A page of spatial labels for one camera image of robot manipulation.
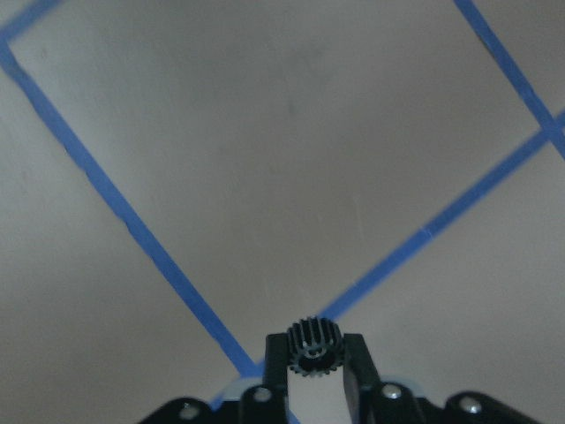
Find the blue tape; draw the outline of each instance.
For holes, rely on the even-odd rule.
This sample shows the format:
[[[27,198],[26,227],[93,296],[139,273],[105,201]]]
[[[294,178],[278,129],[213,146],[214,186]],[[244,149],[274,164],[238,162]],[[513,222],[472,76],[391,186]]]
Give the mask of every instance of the blue tape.
[[[0,66],[26,94],[43,123],[64,146],[72,160],[87,174],[96,191],[112,211],[124,221],[139,246],[153,260],[155,266],[210,336],[220,345],[237,371],[241,375],[257,375],[259,369],[249,355],[231,335],[218,315],[198,293],[153,233],[141,221],[141,218],[90,155],[55,106],[40,90],[35,81],[21,68],[4,40],[0,40]]]
[[[561,126],[565,125],[565,111],[559,116]],[[547,143],[546,133],[540,131],[516,149],[506,159],[498,163],[477,183],[455,199],[436,217],[412,234],[389,256],[377,264],[349,289],[344,291],[327,307],[319,312],[336,320],[381,284],[390,274],[400,268],[425,245],[436,238],[450,224],[491,192],[502,180],[514,172],[521,164],[534,156]]]
[[[38,0],[31,3],[0,29],[0,40],[12,41],[60,3],[61,0]]]
[[[531,84],[528,82],[514,59],[486,23],[477,7],[471,0],[455,0],[455,3],[464,17],[469,22],[478,37],[496,60],[496,63],[506,75],[518,95],[522,98],[532,115],[537,119],[547,138],[552,141],[557,151],[565,159],[565,135],[557,125],[547,106],[541,101]]]

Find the black gear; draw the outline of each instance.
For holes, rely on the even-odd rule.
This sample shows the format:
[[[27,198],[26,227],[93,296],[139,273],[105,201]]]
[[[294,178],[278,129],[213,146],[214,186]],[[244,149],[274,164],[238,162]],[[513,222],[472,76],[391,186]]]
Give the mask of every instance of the black gear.
[[[329,374],[343,364],[342,333],[327,318],[310,317],[287,331],[290,369],[303,376]]]

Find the silver screw head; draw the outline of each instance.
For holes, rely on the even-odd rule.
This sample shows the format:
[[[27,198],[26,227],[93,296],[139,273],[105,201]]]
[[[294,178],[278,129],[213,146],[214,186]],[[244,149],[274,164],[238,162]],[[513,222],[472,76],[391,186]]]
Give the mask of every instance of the silver screw head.
[[[255,389],[255,393],[253,393],[253,399],[255,402],[268,402],[270,398],[273,396],[271,390],[267,389],[266,387],[258,387]]]
[[[459,406],[461,406],[461,409],[463,409],[466,413],[480,413],[483,410],[479,401],[470,396],[463,397],[459,401]]]
[[[200,408],[197,405],[185,404],[183,409],[178,413],[178,418],[181,420],[194,420],[200,415]]]
[[[382,388],[382,394],[385,398],[398,399],[403,395],[403,391],[394,384],[385,384]]]

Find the floor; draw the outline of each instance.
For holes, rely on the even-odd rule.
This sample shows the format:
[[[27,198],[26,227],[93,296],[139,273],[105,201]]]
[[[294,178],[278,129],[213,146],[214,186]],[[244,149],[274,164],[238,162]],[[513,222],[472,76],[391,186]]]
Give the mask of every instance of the floor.
[[[0,421],[209,401],[323,314],[561,422],[565,4],[474,4],[0,0]]]

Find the black plastic part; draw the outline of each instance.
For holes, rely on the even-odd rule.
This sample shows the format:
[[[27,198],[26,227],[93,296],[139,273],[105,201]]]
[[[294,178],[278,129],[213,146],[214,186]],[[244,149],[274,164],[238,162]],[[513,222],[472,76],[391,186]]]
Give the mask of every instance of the black plastic part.
[[[343,387],[353,424],[539,424],[473,391],[453,396],[440,409],[423,397],[414,397],[402,384],[382,382],[360,334],[344,334],[343,349]],[[265,356],[263,384],[246,390],[239,400],[224,401],[218,411],[212,412],[206,403],[182,397],[168,402],[140,424],[288,424],[290,347],[286,333],[267,336]],[[383,390],[387,384],[395,387]],[[474,405],[475,411],[466,411],[469,405]]]
[[[303,376],[329,374],[343,363],[342,333],[328,318],[311,316],[287,330],[290,369]]]
[[[343,388],[353,424],[366,424],[380,377],[360,334],[344,334]]]
[[[394,385],[400,390],[400,396],[389,398],[383,394],[387,384]],[[383,383],[373,394],[370,419],[374,424],[426,424],[426,418],[420,409],[420,404],[412,396],[412,392],[396,382]]]
[[[286,333],[269,334],[265,349],[265,371],[263,384],[289,395],[287,366],[289,365],[289,344]]]
[[[480,403],[479,413],[468,413],[461,407],[463,398],[472,398]],[[492,397],[465,391],[451,397],[443,411],[443,422],[450,424],[539,424],[538,421],[519,413]]]
[[[183,418],[182,414],[187,407],[198,411],[190,420]],[[163,405],[140,424],[211,424],[214,422],[213,418],[212,410],[206,403],[192,397],[181,397]]]
[[[271,397],[259,401],[257,390],[267,390]],[[287,403],[284,395],[273,387],[254,386],[246,390],[239,402],[240,424],[288,424]]]

